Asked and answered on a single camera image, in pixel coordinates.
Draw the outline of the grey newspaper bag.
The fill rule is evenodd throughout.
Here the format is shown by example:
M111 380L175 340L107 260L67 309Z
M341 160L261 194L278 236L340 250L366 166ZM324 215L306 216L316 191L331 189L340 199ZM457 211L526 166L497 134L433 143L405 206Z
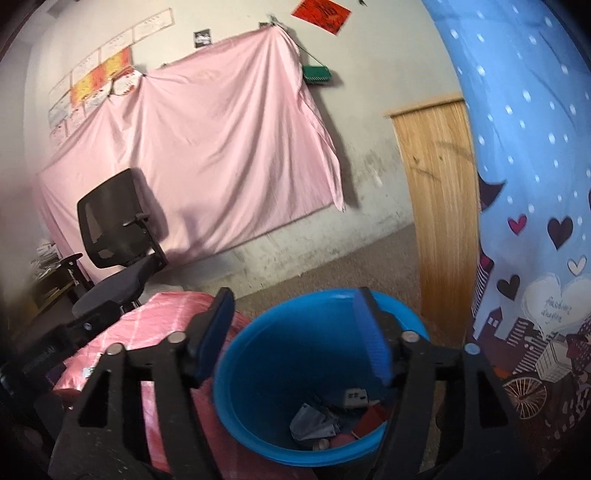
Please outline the grey newspaper bag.
M341 433L341 419L324 406L304 403L290 421L290 434L297 442L329 439Z

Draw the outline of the red paper cup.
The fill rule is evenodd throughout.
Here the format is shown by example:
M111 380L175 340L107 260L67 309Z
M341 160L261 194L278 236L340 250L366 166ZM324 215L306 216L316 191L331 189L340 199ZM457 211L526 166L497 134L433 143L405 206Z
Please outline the red paper cup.
M356 425L348 433L339 433L339 435L332 437L329 441L329 446L338 448L355 442L380 427L384 422L388 421L393 413L394 407L376 403L371 405L368 411L363 414L361 419L356 422Z

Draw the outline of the wooden desk shelf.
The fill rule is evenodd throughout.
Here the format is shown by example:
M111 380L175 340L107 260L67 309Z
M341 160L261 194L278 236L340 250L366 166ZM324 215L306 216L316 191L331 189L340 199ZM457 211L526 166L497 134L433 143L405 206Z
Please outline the wooden desk shelf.
M78 300L75 288L76 283L65 267L48 270L30 284L23 300L24 318L35 319L63 297L74 304Z

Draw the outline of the pink checkered table cloth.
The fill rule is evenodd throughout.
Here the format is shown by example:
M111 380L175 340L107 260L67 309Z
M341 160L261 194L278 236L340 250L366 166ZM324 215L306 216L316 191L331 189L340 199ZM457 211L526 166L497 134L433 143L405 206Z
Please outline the pink checkered table cloth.
M135 350L121 343L106 349L65 417L50 460L51 478L221 478L191 395L204 381L190 381L177 370L164 338ZM141 392L145 382L154 387L165 471L151 464Z

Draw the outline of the blue plastic bucket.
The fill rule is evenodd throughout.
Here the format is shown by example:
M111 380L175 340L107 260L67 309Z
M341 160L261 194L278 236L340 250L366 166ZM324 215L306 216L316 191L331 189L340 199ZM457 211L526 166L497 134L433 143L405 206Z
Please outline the blue plastic bucket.
M304 404L337 406L346 390L387 393L374 375L353 317L353 290L310 293L274 306L236 335L219 360L214 408L239 444L283 465L312 468L374 456L386 431L325 451L304 449L290 423Z

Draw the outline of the stack of books papers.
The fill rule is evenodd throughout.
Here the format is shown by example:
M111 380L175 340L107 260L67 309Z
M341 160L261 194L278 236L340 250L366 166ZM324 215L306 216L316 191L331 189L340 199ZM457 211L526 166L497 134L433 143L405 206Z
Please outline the stack of books papers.
M31 274L42 275L59 263L59 251L52 241L43 241L36 249L31 260Z

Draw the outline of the black office chair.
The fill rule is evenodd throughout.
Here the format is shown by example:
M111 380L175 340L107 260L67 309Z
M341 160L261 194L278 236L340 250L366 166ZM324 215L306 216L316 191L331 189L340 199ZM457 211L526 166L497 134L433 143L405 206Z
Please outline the black office chair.
M85 254L98 269L120 271L92 283L82 279L76 253L60 261L86 293L72 307L76 319L112 303L123 313L139 306L149 278L167 266L166 256L148 225L140 202L138 174L125 169L105 180L77 203L77 217Z

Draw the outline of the wooden cabinet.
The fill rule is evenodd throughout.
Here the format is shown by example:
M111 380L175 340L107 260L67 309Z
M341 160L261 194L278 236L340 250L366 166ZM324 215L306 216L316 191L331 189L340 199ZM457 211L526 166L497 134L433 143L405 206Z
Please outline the wooden cabinet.
M413 208L421 315L459 345L471 324L479 258L479 191L467 106L454 93L386 116Z

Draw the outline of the green hanging basket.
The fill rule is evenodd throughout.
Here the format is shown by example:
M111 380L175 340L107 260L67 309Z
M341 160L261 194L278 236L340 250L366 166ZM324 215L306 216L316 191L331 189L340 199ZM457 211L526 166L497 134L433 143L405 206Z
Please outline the green hanging basket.
M301 72L307 85L325 85L332 82L332 72L325 66L304 65Z

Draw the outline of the small dark photo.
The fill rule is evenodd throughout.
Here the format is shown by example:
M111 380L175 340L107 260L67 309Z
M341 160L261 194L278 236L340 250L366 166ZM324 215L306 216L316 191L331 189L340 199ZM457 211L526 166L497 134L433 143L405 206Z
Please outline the small dark photo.
M211 44L211 30L204 29L193 33L193 45L195 49L199 49Z

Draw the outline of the blue cartoon curtain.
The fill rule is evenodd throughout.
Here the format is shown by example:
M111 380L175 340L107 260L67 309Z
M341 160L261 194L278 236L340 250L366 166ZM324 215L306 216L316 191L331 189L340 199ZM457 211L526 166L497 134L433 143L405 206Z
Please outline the blue cartoon curtain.
M480 260L468 333L526 428L590 408L590 43L555 1L429 1L475 144Z

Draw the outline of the pink wall sheet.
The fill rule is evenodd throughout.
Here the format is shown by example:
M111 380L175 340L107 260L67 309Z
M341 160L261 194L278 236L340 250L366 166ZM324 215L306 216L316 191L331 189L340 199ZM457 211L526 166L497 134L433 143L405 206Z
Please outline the pink wall sheet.
M345 206L341 165L297 44L277 26L148 73L62 143L36 176L39 209L61 253L82 249L77 202L129 168L172 265Z

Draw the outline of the wall certificates group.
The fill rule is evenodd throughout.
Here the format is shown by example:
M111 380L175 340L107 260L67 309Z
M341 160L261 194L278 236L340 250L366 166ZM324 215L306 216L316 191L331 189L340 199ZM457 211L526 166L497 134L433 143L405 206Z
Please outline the wall certificates group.
M166 8L121 31L78 62L48 93L49 141L57 150L103 101L123 77L134 77L132 47L171 27Z

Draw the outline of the red diamond wall poster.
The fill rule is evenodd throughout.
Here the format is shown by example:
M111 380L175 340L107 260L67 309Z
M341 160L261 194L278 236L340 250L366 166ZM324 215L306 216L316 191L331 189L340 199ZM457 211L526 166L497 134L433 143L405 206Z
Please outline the red diamond wall poster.
M291 15L337 35L342 26L349 19L351 12L348 8L329 0L303 0Z

